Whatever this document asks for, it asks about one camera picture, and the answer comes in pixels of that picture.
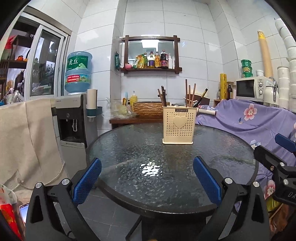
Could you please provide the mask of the white microwave oven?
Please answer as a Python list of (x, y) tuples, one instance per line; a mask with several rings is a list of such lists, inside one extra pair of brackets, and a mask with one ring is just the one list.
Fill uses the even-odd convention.
[(274, 86), (270, 78), (255, 76), (236, 80), (235, 99), (263, 102), (263, 93), (267, 86)]

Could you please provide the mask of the brown wooden chopstick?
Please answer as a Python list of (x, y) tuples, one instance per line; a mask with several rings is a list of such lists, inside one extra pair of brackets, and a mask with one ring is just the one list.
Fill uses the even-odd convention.
[(191, 85), (188, 86), (188, 107), (191, 107)]
[(188, 107), (188, 101), (187, 101), (187, 97), (188, 97), (188, 80), (185, 79), (185, 90), (186, 90), (186, 93), (185, 93), (185, 105), (186, 107)]

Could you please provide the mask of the brown glass bottle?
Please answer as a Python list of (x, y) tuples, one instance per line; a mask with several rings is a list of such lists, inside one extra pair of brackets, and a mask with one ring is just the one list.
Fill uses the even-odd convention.
[(232, 99), (232, 96), (233, 96), (233, 90), (232, 90), (232, 87), (231, 87), (231, 85), (229, 84), (228, 85), (228, 88), (227, 88), (227, 100), (229, 100), (229, 99)]

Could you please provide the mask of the wooden chopstick in holder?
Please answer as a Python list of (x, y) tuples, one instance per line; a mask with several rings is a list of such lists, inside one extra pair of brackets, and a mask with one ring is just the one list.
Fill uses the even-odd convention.
[(166, 90), (163, 86), (161, 86), (161, 90), (162, 90), (162, 100), (163, 100), (163, 106), (166, 107), (167, 106), (167, 101), (166, 101)]
[(164, 106), (164, 101), (163, 101), (163, 95), (162, 95), (162, 93), (161, 93), (161, 91), (160, 91), (160, 89), (158, 89), (158, 96), (160, 97), (160, 99), (161, 99), (161, 102), (162, 102), (162, 106)]

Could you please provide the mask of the yellow roll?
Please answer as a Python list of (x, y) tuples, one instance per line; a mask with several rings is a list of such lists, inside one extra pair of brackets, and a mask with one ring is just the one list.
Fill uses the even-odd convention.
[(220, 74), (220, 99), (227, 99), (227, 75), (224, 73)]

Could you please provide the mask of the yellow soap bottle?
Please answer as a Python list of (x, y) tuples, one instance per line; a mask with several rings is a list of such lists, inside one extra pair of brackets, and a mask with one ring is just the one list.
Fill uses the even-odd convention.
[(135, 91), (133, 91), (133, 94), (129, 99), (131, 107), (133, 107), (133, 104), (136, 103), (137, 101), (138, 101), (137, 95), (135, 94)]

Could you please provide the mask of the white pan with lid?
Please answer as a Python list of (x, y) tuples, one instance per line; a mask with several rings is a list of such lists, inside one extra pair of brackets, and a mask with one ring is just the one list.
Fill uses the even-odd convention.
[(208, 115), (213, 115), (213, 116), (216, 115), (216, 111), (215, 110), (211, 110), (211, 109), (198, 108), (197, 109), (197, 112), (198, 113), (201, 113), (201, 114), (208, 114)]

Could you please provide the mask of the dark soy sauce bottle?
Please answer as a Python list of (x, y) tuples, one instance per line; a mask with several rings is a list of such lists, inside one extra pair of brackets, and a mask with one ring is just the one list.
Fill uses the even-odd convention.
[(168, 55), (166, 54), (165, 50), (161, 52), (160, 55), (160, 62), (161, 62), (161, 68), (162, 69), (168, 69), (169, 64), (168, 64)]

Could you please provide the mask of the black chopstick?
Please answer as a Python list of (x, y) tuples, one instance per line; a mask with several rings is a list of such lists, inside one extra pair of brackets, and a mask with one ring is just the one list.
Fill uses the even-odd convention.
[(163, 95), (163, 101), (164, 101), (164, 107), (166, 107), (167, 106), (167, 100), (166, 100), (166, 91), (165, 90), (163, 90), (162, 91), (162, 95)]
[(195, 107), (198, 107), (199, 104), (201, 103), (202, 99), (204, 98), (205, 94), (207, 93), (208, 89), (206, 88), (203, 92), (203, 94), (201, 95), (200, 99), (196, 102)]

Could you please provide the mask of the green stacked bowls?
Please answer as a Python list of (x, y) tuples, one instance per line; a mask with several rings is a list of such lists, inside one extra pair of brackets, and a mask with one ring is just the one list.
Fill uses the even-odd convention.
[(253, 76), (252, 73), (252, 63), (250, 60), (242, 59), (241, 60), (241, 68), (242, 68), (242, 77), (249, 78)]

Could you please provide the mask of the round glass table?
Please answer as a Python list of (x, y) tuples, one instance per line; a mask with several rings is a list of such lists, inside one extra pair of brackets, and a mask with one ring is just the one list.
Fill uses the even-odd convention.
[(247, 142), (216, 128), (195, 126), (189, 145), (162, 139), (160, 123), (122, 126), (99, 136), (87, 158), (102, 163), (102, 192), (140, 215), (142, 240), (194, 240), (216, 209), (195, 175), (194, 158), (239, 184), (255, 180), (258, 163)]

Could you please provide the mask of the woven brown basin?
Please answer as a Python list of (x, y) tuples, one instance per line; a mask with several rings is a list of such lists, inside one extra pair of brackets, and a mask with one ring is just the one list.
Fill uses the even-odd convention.
[(161, 102), (136, 102), (132, 110), (137, 116), (145, 118), (160, 118), (163, 116), (163, 104)]

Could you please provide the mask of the wooden wall shelf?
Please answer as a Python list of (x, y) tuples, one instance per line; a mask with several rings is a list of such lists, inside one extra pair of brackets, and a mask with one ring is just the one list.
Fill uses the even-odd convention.
[[(179, 42), (176, 35), (166, 36), (129, 36), (121, 38), (123, 43), (124, 74), (130, 72), (165, 71), (180, 74)], [(161, 68), (160, 55), (165, 50), (168, 55), (168, 69)]]

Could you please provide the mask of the plastic bag with vegetables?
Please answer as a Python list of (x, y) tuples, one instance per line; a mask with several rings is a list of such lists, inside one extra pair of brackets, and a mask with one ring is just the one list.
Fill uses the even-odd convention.
[(106, 98), (106, 109), (103, 110), (102, 116), (107, 119), (119, 118), (128, 119), (135, 118), (137, 114), (130, 106), (122, 105), (119, 100)]

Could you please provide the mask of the blue water jug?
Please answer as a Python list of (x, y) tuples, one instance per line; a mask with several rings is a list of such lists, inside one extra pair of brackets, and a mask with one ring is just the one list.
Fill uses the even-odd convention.
[(89, 52), (76, 51), (68, 55), (64, 88), (69, 95), (85, 93), (90, 88), (91, 61)]

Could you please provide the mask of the cream plastic utensil holder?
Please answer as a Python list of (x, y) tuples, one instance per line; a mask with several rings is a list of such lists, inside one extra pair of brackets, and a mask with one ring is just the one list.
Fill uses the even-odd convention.
[(192, 145), (196, 115), (196, 108), (163, 106), (163, 144)]

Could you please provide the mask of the white water dispenser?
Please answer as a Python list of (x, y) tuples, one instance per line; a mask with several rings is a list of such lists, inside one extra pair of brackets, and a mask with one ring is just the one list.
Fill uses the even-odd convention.
[(53, 101), (52, 113), (57, 117), (61, 155), (67, 176), (89, 165), (86, 149), (98, 137), (97, 125), (87, 117), (87, 95), (61, 96)]

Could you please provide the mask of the beige cloth cover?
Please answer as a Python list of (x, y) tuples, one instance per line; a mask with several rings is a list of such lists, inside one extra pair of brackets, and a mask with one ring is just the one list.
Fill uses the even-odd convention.
[(49, 98), (1, 107), (1, 184), (32, 190), (66, 178)]

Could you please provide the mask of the wooden counter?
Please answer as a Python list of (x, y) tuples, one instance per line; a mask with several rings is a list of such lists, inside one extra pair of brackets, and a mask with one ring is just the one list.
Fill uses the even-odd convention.
[(109, 123), (111, 128), (119, 128), (127, 125), (135, 125), (141, 123), (162, 123), (163, 118), (161, 116), (136, 116), (134, 118), (111, 118)]

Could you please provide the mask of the purple floral cloth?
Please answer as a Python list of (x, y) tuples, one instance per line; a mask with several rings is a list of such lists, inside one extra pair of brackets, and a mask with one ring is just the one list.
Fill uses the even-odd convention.
[(208, 105), (200, 108), (215, 110), (216, 115), (198, 113), (196, 117), (197, 125), (213, 129), (212, 134), (198, 135), (199, 145), (202, 146), (199, 155), (209, 163), (213, 162), (213, 167), (220, 173), (234, 174), (238, 178), (249, 176), (249, 168), (243, 169), (242, 165), (232, 168), (230, 162), (222, 157), (231, 154), (249, 159), (251, 152), (248, 149), (237, 149), (242, 141), (253, 149), (262, 145), (288, 166), (295, 166), (295, 156), (274, 140), (278, 133), (295, 140), (294, 113), (235, 99), (223, 100), (215, 108)]

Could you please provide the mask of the paper cup holder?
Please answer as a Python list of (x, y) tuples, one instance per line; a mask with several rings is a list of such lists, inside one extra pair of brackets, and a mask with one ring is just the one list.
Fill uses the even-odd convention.
[(97, 89), (87, 90), (86, 116), (89, 122), (94, 122), (102, 114), (102, 107), (97, 105), (97, 92)]

